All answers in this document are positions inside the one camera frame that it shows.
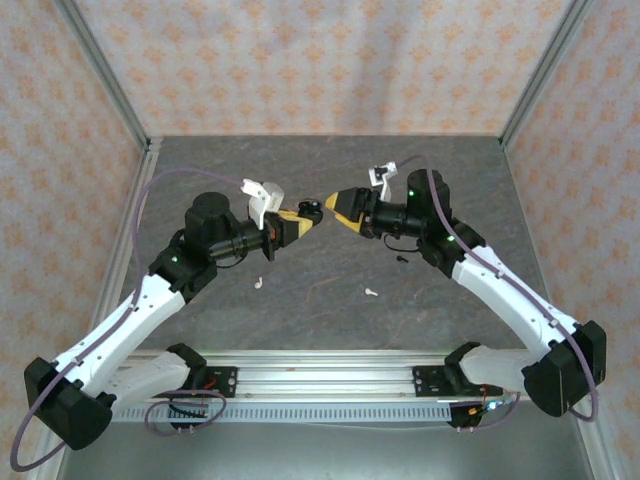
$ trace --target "metal frame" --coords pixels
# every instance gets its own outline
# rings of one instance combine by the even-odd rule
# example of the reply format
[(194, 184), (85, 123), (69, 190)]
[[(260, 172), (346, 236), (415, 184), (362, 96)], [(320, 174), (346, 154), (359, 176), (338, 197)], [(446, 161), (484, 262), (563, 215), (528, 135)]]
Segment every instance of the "metal frame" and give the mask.
[[(142, 158), (131, 184), (111, 261), (103, 281), (102, 294), (93, 313), (91, 328), (102, 321), (118, 304), (122, 284), (132, 252), (131, 220), (133, 206), (144, 184), (152, 177), (162, 139), (150, 140), (135, 110), (92, 34), (75, 0), (55, 0), (61, 13), (76, 34), (89, 61), (121, 113), (127, 127), (140, 146)], [(505, 151), (532, 111), (563, 52), (579, 30), (593, 0), (574, 0), (559, 25), (548, 48), (523, 91), (500, 143)], [(139, 351), (125, 365), (133, 366), (159, 352)], [(238, 386), (242, 402), (365, 401), (415, 402), (410, 367), (417, 364), (441, 364), (443, 355), (428, 352), (398, 351), (227, 351), (208, 352), (212, 364), (233, 364), (243, 369)], [(596, 479), (622, 479), (624, 474), (617, 455), (609, 445), (611, 432), (604, 420), (595, 424), (579, 422), (589, 462)], [(35, 458), (49, 451), (59, 439), (43, 429)], [(30, 480), (56, 478), (64, 454), (59, 454), (29, 473)]]
[(93, 33), (89, 28), (89, 24), (82, 15), (82, 11), (78, 7), (78, 4), (75, 0), (55, 0), (55, 3), (58, 5), (60, 12), (69, 24), (69, 27), (76, 35), (87, 59), (91, 62), (96, 74), (107, 89), (109, 96), (122, 115), (122, 119), (129, 128), (131, 135), (133, 135), (133, 138), (138, 143), (140, 149), (144, 149), (148, 145), (149, 136), (146, 134), (138, 115), (131, 106), (126, 93), (124, 93), (124, 90), (120, 86), (116, 75), (113, 73), (107, 58), (98, 45), (96, 38), (93, 36)]
[[(119, 412), (112, 423), (144, 423), (153, 401), (143, 402)], [(193, 406), (183, 407), (191, 413), (202, 415), (200, 420), (160, 405), (151, 410), (153, 423), (190, 424), (206, 421), (220, 410), (220, 401), (205, 400)], [(243, 402), (227, 398), (227, 407), (216, 423), (443, 423), (451, 421), (451, 408), (446, 403), (427, 402), (424, 399), (411, 403), (401, 402)]]
[[(136, 201), (140, 195), (142, 187), (151, 179), (153, 172), (158, 161), (158, 155), (160, 153), (160, 144), (162, 138), (154, 138), (151, 140), (149, 149), (145, 149), (140, 158), (138, 169), (134, 174), (133, 181), (129, 187), (129, 195), (127, 197), (127, 203), (122, 216), (120, 217), (120, 224), (118, 226), (118, 232), (116, 241), (111, 255), (109, 257), (109, 266), (105, 272), (105, 276), (101, 286), (101, 294), (96, 308), (93, 311), (92, 320), (89, 330), (92, 330), (98, 323), (118, 305), (120, 297), (120, 291), (122, 290), (122, 284), (124, 283), (124, 277), (127, 273), (127, 266), (129, 265), (129, 259), (133, 251), (131, 244), (131, 221), (133, 218), (133, 210)], [(38, 446), (34, 453), (34, 460), (41, 458), (47, 452), (51, 451), (59, 443), (60, 439), (53, 434), (48, 428), (43, 428), (40, 435)], [(28, 480), (48, 480), (56, 478), (64, 453), (59, 453), (53, 457), (49, 462), (46, 462), (40, 468), (31, 470), (28, 475)]]
[(533, 110), (551, 74), (560, 63), (562, 54), (580, 30), (582, 20), (592, 4), (593, 0), (574, 0), (567, 9), (549, 46), (538, 61), (529, 83), (527, 83), (518, 103), (516, 103), (502, 135), (500, 135), (500, 144), (504, 150), (509, 148), (509, 145), (516, 138), (522, 123)]

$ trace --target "white plastic piece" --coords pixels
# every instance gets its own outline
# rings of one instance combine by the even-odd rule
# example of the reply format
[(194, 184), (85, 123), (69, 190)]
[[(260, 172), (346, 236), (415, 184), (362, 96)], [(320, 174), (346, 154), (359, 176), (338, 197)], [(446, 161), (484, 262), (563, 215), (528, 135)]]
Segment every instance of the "white plastic piece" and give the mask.
[(159, 393), (179, 389), (187, 380), (189, 370), (178, 355), (164, 352), (142, 365), (117, 371), (104, 389), (117, 397), (111, 411), (116, 414)]
[[(172, 292), (171, 284), (159, 275), (145, 275), (136, 310), (131, 312), (126, 322), (102, 345), (91, 352), (80, 365), (73, 368), (66, 379), (73, 383), (80, 380), (82, 391), (91, 396), (100, 394), (109, 378), (120, 364), (142, 341), (171, 315), (184, 307), (180, 292)], [(64, 368), (105, 333), (122, 316), (133, 300), (133, 294), (116, 308), (104, 322), (79, 343), (56, 357), (58, 369)]]
[(524, 392), (522, 369), (538, 359), (527, 350), (492, 350), (481, 345), (467, 353), (460, 368), (476, 385), (495, 385), (510, 392)]
[[(376, 175), (376, 168), (386, 168), (387, 171), (382, 175)], [(388, 202), (391, 200), (391, 189), (389, 188), (389, 179), (398, 174), (398, 168), (396, 162), (389, 162), (381, 167), (373, 167), (369, 169), (369, 180), (372, 187), (378, 187), (382, 185), (382, 192), (380, 193), (380, 200)]]
[(284, 199), (284, 192), (275, 183), (262, 184), (245, 178), (240, 189), (251, 197), (249, 200), (249, 218), (256, 222), (259, 230), (264, 228), (264, 214), (277, 212)]
[[(576, 320), (553, 307), (531, 290), (500, 261), (491, 247), (476, 247), (473, 252), (528, 290), (570, 334), (575, 332), (573, 325)], [(533, 355), (534, 361), (541, 359), (550, 350), (549, 342), (564, 341), (564, 336), (527, 298), (468, 255), (465, 255), (463, 262), (457, 262), (454, 265), (453, 279), (480, 298), (520, 337)]]

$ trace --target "patterned wallpaper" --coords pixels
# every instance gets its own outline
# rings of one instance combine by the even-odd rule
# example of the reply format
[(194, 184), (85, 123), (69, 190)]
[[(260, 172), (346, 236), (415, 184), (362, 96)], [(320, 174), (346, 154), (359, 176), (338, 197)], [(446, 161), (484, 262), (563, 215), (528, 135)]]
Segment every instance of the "patterned wallpaper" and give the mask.
[(14, 478), (23, 370), (88, 328), (139, 152), (54, 2), (1, 2), (0, 32), (0, 478)]
[(80, 0), (150, 135), (501, 132), (570, 0)]
[(509, 157), (553, 300), (607, 330), (605, 418), (637, 478), (640, 2), (594, 4)]

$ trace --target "black cable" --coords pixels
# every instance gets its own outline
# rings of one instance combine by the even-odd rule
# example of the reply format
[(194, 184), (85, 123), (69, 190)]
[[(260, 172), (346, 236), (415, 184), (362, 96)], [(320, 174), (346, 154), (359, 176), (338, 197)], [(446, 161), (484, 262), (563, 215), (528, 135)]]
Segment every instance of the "black cable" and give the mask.
[(392, 236), (389, 233), (386, 233), (384, 235), (384, 237), (382, 237), (382, 241), (384, 242), (384, 246), (387, 247), (389, 250), (391, 250), (392, 252), (398, 252), (398, 253), (418, 253), (420, 251), (420, 249), (416, 248), (414, 250), (405, 250), (403, 248), (394, 248), (391, 245), (389, 245), (387, 243), (387, 237)]
[(233, 268), (236, 265), (240, 265), (242, 261), (247, 258), (247, 254), (245, 253), (236, 263), (232, 263), (231, 265), (218, 265), (218, 268)]
[(176, 407), (175, 405), (169, 404), (169, 408), (171, 410), (173, 410), (174, 412), (179, 413), (180, 415), (184, 415), (185, 417), (189, 417), (189, 418), (207, 418), (207, 415), (204, 414), (204, 413), (188, 412), (186, 410), (182, 410), (181, 408)]
[(419, 158), (426, 159), (426, 157), (424, 155), (414, 155), (412, 157), (409, 157), (409, 158), (406, 158), (406, 159), (402, 160), (401, 162), (398, 162), (396, 164), (396, 168), (399, 170), (402, 167), (404, 167), (407, 163), (412, 162), (413, 160), (417, 160)]

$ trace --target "metal plate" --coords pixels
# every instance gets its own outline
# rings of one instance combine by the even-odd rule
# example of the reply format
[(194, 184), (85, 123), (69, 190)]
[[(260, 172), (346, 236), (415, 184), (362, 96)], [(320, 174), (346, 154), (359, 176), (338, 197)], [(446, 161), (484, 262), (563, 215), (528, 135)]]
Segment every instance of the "metal plate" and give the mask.
[[(225, 398), (234, 398), (238, 384), (236, 367), (207, 366), (204, 389), (218, 392)], [(190, 395), (175, 395), (173, 398), (190, 398)]]
[[(117, 415), (115, 423), (142, 423), (150, 404), (140, 404)], [(220, 402), (197, 407), (181, 407), (191, 413), (205, 414), (203, 419), (180, 415), (167, 406), (155, 408), (154, 423), (204, 422), (220, 409)], [(449, 405), (437, 402), (413, 403), (237, 403), (229, 402), (216, 422), (226, 423), (389, 423), (448, 422)]]
[(413, 384), (416, 397), (498, 397), (503, 394), (500, 387), (469, 384), (462, 391), (456, 391), (444, 374), (443, 365), (422, 365), (413, 367)]

